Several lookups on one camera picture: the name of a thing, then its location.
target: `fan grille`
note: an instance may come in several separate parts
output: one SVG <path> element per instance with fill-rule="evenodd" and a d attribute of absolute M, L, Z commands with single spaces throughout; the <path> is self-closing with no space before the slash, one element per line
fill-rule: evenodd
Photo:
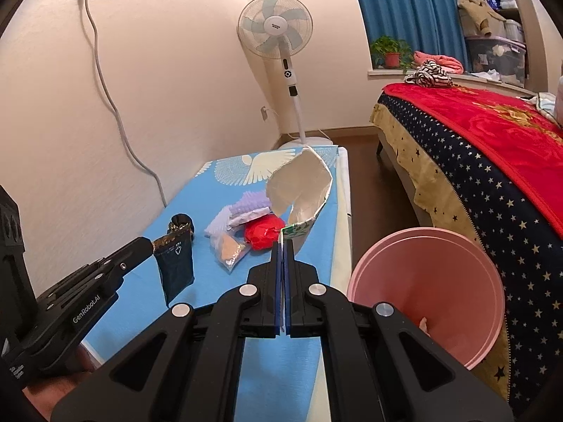
<path fill-rule="evenodd" d="M 265 58 L 280 58 L 280 49 L 277 43 L 275 44 L 275 47 L 268 52 L 257 49 L 262 43 L 270 38 L 267 33 L 255 33 L 251 30 L 245 29 L 243 25 L 245 18 L 249 18 L 255 24 L 260 24 L 261 26 L 264 25 L 264 20 L 266 19 L 262 12 L 264 1 L 265 0 L 252 0 L 249 4 L 246 5 L 246 7 L 243 9 L 243 12 L 240 14 L 237 32 L 240 41 L 252 53 Z M 309 10 L 305 7 L 305 5 L 299 0 L 277 0 L 275 2 L 275 6 L 271 15 L 282 15 L 286 11 L 290 11 L 292 9 L 302 10 L 305 17 L 290 19 L 287 21 L 288 26 L 294 28 L 303 40 L 302 43 L 299 44 L 299 46 L 293 47 L 288 37 L 285 35 L 282 36 L 282 38 L 285 38 L 290 55 L 297 54 L 301 49 L 305 47 L 305 45 L 309 42 L 309 39 L 311 39 L 313 31 L 313 21 L 311 14 L 309 13 Z"/>

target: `clear plastic bag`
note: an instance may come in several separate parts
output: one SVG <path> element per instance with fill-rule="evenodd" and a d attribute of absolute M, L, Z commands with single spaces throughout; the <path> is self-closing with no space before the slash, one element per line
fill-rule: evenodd
<path fill-rule="evenodd" d="M 229 273 L 251 249 L 251 246 L 245 242 L 244 237 L 237 237 L 234 230 L 212 235 L 210 240 L 217 259 Z"/>

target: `blue curtain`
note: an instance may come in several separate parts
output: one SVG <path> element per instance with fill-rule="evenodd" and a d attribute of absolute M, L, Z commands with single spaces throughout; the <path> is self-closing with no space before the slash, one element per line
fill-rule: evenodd
<path fill-rule="evenodd" d="M 359 0 L 368 42 L 406 40 L 413 51 L 457 58 L 468 67 L 457 0 Z"/>

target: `baseboard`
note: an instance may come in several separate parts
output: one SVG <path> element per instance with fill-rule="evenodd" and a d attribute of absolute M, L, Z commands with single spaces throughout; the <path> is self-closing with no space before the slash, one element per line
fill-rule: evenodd
<path fill-rule="evenodd" d="M 373 125 L 363 126 L 363 127 L 341 127 L 341 128 L 328 128 L 323 130 L 326 135 L 330 138 L 341 138 L 343 136 L 366 136 L 366 135 L 377 135 L 377 128 Z M 309 130 L 305 132 L 306 136 L 324 136 L 319 130 Z M 292 141 L 299 137 L 299 133 L 284 133 L 282 134 L 273 149 L 279 148 L 281 145 Z"/>

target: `black star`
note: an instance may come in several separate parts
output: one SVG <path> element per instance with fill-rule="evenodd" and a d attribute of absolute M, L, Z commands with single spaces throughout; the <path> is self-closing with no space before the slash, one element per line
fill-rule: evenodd
<path fill-rule="evenodd" d="M 497 366 L 497 368 L 498 368 L 498 371 L 497 371 L 497 373 L 494 375 L 494 377 L 496 378 L 496 381 L 499 382 L 499 381 L 500 381 L 500 378 L 504 378 L 504 377 L 506 376 L 506 375 L 505 375 L 505 367 Z"/>

